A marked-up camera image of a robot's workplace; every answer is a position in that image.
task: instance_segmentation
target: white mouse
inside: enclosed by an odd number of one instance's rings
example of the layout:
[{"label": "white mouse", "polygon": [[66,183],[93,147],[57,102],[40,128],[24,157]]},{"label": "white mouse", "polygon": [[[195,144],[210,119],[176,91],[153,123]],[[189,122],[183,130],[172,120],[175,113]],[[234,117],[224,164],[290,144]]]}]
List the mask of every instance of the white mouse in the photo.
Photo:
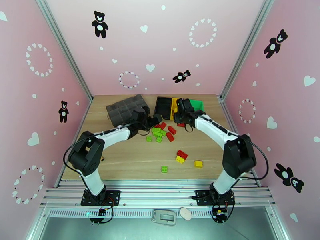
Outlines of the white mouse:
[{"label": "white mouse", "polygon": [[180,209],[180,215],[181,215],[181,217],[184,218],[185,220],[191,220],[191,218],[192,218],[192,215],[191,215],[190,210],[188,210],[187,208],[184,208],[184,207],[182,207],[182,208]]}]

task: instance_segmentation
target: pink wall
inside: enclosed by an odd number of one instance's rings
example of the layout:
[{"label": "pink wall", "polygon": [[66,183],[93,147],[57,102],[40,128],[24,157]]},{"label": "pink wall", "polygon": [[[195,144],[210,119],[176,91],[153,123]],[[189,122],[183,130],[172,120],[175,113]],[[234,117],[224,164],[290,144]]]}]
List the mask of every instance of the pink wall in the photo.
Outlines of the pink wall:
[{"label": "pink wall", "polygon": [[[219,94],[263,2],[47,1],[94,95]],[[105,14],[106,38],[91,25],[95,10]],[[185,81],[172,80],[186,70]]]},{"label": "pink wall", "polygon": [[0,238],[17,240],[54,186],[88,99],[35,0],[0,0],[0,30]]},{"label": "pink wall", "polygon": [[[250,133],[268,156],[270,173],[263,184],[297,240],[320,235],[319,6],[320,0],[276,0],[226,99],[239,132]],[[264,49],[281,29],[288,38],[267,59]],[[260,155],[257,160],[261,176],[264,160]],[[276,163],[304,182],[301,193],[294,188],[297,179],[288,180],[289,186],[282,183]]]}]

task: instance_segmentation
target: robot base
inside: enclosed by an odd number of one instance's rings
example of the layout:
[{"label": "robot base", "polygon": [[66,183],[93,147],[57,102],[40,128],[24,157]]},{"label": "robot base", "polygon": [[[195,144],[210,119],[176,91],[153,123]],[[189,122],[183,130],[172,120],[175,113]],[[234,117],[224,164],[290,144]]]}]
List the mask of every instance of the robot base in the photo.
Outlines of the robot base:
[{"label": "robot base", "polygon": [[221,195],[219,198],[212,197],[212,192],[210,192],[210,190],[196,190],[195,193],[196,197],[199,198],[196,199],[197,205],[199,206],[226,205],[226,202],[228,205],[235,205],[234,194],[231,190]]},{"label": "robot base", "polygon": [[107,190],[104,186],[103,190],[98,195],[93,195],[88,189],[83,192],[81,205],[82,206],[118,206],[120,200],[121,191],[119,190]]}]

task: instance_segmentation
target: wooden table surface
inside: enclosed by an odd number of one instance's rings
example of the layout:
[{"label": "wooden table surface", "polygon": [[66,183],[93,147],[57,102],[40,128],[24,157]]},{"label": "wooden table surface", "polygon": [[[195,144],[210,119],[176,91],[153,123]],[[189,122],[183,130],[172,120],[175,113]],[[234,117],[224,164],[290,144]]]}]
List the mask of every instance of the wooden table surface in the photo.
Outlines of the wooden table surface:
[{"label": "wooden table surface", "polygon": [[[143,95],[143,99],[150,107],[153,115],[158,95]],[[130,95],[95,96],[80,131],[92,133],[113,128],[111,120],[107,118],[107,105],[114,104],[131,97]],[[190,98],[202,100],[204,111],[217,123],[229,129],[222,108],[215,95],[167,95],[166,97]],[[188,133],[178,127],[173,121],[164,120],[167,126],[171,125],[177,133],[175,140],[169,142],[166,137],[159,144],[152,138],[146,142],[146,137],[135,137],[119,142],[103,151],[104,161],[100,162],[99,173],[102,180],[154,180],[154,179],[216,179],[222,171],[223,151],[207,135],[194,129]],[[178,163],[176,153],[182,150],[189,156],[184,164]],[[203,168],[195,168],[194,160],[203,161]],[[168,166],[168,173],[161,172],[161,166]],[[63,180],[78,180],[78,174],[66,168]]]}]

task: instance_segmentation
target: green lego brick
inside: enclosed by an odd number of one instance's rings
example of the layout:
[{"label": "green lego brick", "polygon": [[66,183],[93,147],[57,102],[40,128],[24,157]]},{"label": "green lego brick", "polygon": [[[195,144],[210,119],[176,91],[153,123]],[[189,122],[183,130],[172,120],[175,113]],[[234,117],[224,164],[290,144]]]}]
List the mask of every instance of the green lego brick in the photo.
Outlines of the green lego brick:
[{"label": "green lego brick", "polygon": [[156,137],[162,137],[162,133],[161,132],[153,132],[153,135]]},{"label": "green lego brick", "polygon": [[161,143],[162,138],[161,137],[157,137],[156,142]]},{"label": "green lego brick", "polygon": [[168,172],[168,167],[167,166],[161,166],[161,172],[162,173],[167,173]]},{"label": "green lego brick", "polygon": [[152,128],[152,132],[160,132],[161,128]]}]

